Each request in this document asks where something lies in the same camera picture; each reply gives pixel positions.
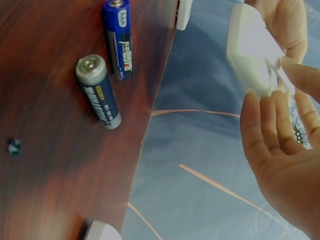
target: finger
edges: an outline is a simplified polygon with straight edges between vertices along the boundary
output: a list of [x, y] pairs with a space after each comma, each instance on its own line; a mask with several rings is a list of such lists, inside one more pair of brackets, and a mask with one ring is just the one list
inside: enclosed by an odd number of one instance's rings
[[320, 70], [296, 64], [288, 57], [283, 57], [281, 64], [293, 85], [320, 103]]
[[295, 131], [289, 117], [287, 97], [281, 91], [273, 92], [271, 97], [275, 101], [276, 131], [280, 148], [287, 155], [297, 154], [304, 150], [304, 147], [297, 143]]
[[286, 57], [294, 60], [295, 63], [301, 64], [306, 56], [307, 50], [308, 50], [308, 41], [306, 36], [305, 40], [299, 42], [294, 47], [287, 49], [285, 55]]
[[244, 154], [256, 175], [271, 154], [261, 133], [259, 100], [253, 93], [244, 97], [240, 129]]
[[270, 97], [260, 100], [260, 122], [263, 140], [271, 155], [283, 155], [277, 136], [276, 104]]
[[320, 144], [320, 117], [310, 97], [297, 90], [295, 101], [298, 113], [305, 127], [309, 142], [313, 148]]

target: aa battery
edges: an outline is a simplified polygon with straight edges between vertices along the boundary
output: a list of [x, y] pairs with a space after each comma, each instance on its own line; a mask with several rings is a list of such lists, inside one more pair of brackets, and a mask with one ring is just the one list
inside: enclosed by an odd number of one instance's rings
[[121, 123], [121, 115], [107, 75], [105, 60], [89, 55], [79, 60], [76, 76], [96, 115], [107, 129]]
[[108, 0], [102, 7], [102, 20], [114, 72], [119, 80], [128, 80], [133, 75], [129, 0]]

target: hand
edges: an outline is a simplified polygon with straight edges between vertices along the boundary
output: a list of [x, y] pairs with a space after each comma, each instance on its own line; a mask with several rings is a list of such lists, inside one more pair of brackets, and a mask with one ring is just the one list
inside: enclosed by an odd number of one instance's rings
[[[283, 59], [292, 83], [320, 102], [320, 70]], [[320, 239], [320, 117], [308, 95], [296, 91], [298, 113], [313, 149], [296, 142], [286, 95], [260, 102], [248, 93], [240, 129], [245, 156], [266, 200], [309, 237]]]
[[256, 8], [285, 55], [302, 63], [308, 49], [307, 14], [303, 0], [245, 0]]

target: palm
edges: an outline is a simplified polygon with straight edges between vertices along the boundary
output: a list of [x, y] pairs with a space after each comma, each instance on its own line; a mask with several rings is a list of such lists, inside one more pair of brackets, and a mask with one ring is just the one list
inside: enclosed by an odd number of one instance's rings
[[[310, 204], [320, 199], [316, 185], [320, 183], [320, 118], [309, 96], [297, 90], [295, 98], [313, 149], [296, 142], [286, 95], [280, 91], [260, 103], [248, 94], [240, 126], [244, 152], [261, 192], [284, 218], [308, 232], [314, 219], [320, 218]], [[315, 217], [309, 220], [301, 215]]]
[[308, 48], [303, 0], [246, 0], [256, 8], [287, 57], [301, 63]]

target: white plastic object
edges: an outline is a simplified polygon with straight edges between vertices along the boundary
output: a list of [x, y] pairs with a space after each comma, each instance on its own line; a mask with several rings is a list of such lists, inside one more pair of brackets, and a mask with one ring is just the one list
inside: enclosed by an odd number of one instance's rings
[[179, 0], [176, 29], [184, 31], [188, 25], [193, 0]]
[[295, 94], [295, 87], [281, 66], [284, 53], [266, 29], [254, 7], [235, 4], [228, 31], [226, 57], [243, 85], [257, 96], [270, 96], [277, 89], [277, 77]]
[[102, 221], [93, 221], [84, 240], [122, 240], [118, 231]]

